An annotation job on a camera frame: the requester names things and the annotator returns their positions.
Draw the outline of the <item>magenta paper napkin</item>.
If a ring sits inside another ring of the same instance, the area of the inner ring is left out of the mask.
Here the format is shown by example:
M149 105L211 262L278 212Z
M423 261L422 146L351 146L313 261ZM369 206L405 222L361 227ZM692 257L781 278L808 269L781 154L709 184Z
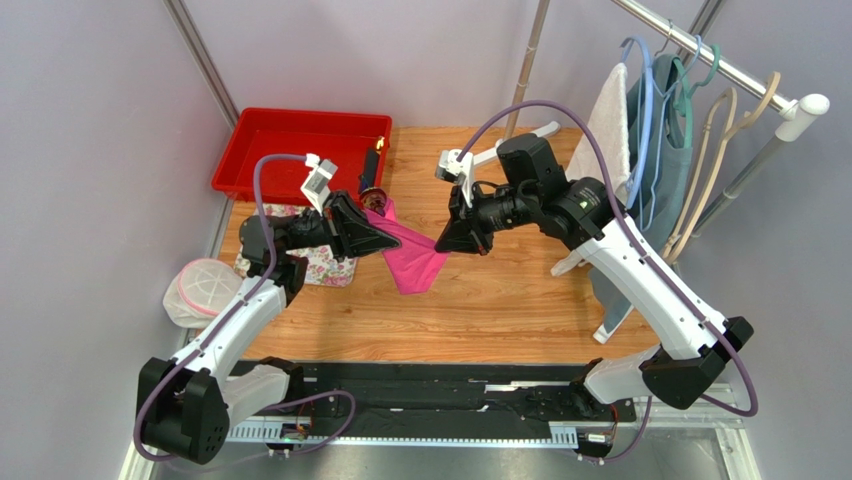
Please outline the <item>magenta paper napkin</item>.
M398 292L415 295L429 291L449 254L437 252L433 239L401 224L392 200L386 202L384 212L368 210L367 216L373 226L400 241L399 247L382 252Z

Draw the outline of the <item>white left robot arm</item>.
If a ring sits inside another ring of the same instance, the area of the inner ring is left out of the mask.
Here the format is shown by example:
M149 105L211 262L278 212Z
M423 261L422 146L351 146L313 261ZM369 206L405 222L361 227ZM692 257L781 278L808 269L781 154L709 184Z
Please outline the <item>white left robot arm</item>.
M296 250L327 246L344 260L401 244L372 225L345 191L297 215L268 216L260 209L242 223L239 237L249 269L236 296L190 344L169 359L151 358L140 371L133 442L148 460L179 457L204 465L231 426L289 398L302 372L292 362L267 358L246 374L230 374L301 291L309 261Z

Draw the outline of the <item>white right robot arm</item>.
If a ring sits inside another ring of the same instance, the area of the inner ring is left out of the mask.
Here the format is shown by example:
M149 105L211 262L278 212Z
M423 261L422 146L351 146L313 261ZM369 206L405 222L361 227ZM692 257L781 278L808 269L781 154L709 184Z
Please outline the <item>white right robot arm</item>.
M752 337L752 325L704 303L649 246L602 181L567 179L546 139L523 134L496 152L507 181L490 193L474 179L472 154L442 154L436 175L453 188L436 251L486 255L495 233L537 225L602 273L660 341L621 359L591 361L577 380L583 399L610 404L650 395L687 410L705 398Z

